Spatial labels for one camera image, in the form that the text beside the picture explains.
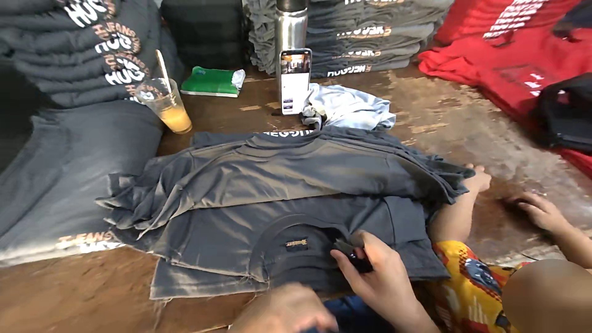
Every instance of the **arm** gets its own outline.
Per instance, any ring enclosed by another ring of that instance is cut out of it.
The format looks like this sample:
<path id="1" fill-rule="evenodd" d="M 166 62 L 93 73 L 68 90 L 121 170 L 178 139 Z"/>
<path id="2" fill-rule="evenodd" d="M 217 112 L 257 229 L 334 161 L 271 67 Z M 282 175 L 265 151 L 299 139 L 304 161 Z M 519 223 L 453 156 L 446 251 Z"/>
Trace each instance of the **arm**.
<path id="1" fill-rule="evenodd" d="M 473 168 L 473 164 L 467 164 L 467 168 Z M 489 189 L 491 176 L 485 173 L 481 165 L 475 167 L 477 173 L 474 177 L 463 182 L 469 189 L 468 193 L 456 198 L 453 205 L 445 204 L 438 212 L 436 219 L 429 228 L 430 239 L 433 243 L 442 241 L 466 242 L 471 232 L 473 206 L 479 192 Z"/>
<path id="2" fill-rule="evenodd" d="M 549 232 L 567 260 L 584 268 L 592 268 L 592 240 L 571 225 L 553 203 L 528 192 L 512 200 L 530 216 L 536 226 Z"/>
<path id="3" fill-rule="evenodd" d="M 440 333 L 415 297 L 399 254 L 368 232 L 359 235 L 365 253 L 357 249 L 358 255 L 368 257 L 373 272 L 359 274 L 343 253 L 331 251 L 352 290 L 397 332 Z"/>

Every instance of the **blue fabric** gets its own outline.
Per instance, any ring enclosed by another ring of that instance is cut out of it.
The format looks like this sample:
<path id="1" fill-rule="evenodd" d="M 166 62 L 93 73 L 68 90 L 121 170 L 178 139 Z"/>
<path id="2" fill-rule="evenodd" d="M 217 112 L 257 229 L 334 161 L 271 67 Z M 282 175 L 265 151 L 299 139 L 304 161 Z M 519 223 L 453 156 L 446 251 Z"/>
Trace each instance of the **blue fabric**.
<path id="1" fill-rule="evenodd" d="M 358 296 L 328 300 L 324 305 L 337 319 L 339 333 L 394 332 L 394 328 Z M 318 330 L 312 328 L 303 333 L 318 333 Z"/>
<path id="2" fill-rule="evenodd" d="M 395 125 L 389 112 L 391 102 L 363 91 L 340 85 L 312 83 L 305 100 L 303 124 L 386 131 Z"/>

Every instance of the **straw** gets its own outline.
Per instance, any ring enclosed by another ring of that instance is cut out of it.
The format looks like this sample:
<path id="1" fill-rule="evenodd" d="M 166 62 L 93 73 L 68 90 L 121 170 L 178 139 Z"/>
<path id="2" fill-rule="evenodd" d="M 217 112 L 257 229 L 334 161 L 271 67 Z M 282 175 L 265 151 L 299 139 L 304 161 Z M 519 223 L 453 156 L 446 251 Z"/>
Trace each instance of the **straw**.
<path id="1" fill-rule="evenodd" d="M 158 59 L 158 65 L 160 66 L 160 71 L 162 71 L 162 76 L 165 79 L 166 88 L 169 90 L 169 93 L 171 93 L 173 91 L 170 88 L 170 80 L 169 80 L 169 75 L 166 72 L 165 60 L 162 57 L 162 53 L 158 49 L 156 49 L 156 59 Z"/>

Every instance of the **green notebook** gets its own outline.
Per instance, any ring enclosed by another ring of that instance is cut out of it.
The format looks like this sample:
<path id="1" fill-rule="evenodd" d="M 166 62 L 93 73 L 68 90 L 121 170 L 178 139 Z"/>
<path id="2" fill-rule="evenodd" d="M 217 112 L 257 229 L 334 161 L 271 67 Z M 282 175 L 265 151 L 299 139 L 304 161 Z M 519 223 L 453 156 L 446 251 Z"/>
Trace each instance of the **green notebook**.
<path id="1" fill-rule="evenodd" d="M 193 67 L 191 76 L 181 85 L 181 93 L 189 95 L 206 95 L 222 97 L 238 97 L 243 86 L 244 70 L 223 71 Z"/>

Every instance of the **plastic cup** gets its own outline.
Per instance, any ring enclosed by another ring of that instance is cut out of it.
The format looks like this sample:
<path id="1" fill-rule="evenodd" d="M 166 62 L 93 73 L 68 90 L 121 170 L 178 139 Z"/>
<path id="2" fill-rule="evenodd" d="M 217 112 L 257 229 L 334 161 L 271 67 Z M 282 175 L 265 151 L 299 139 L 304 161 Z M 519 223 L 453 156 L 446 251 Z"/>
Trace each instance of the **plastic cup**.
<path id="1" fill-rule="evenodd" d="M 189 132 L 193 125 L 185 111 L 177 83 L 170 79 L 170 90 L 163 78 L 150 79 L 136 88 L 136 98 L 148 106 L 156 115 L 177 134 Z"/>

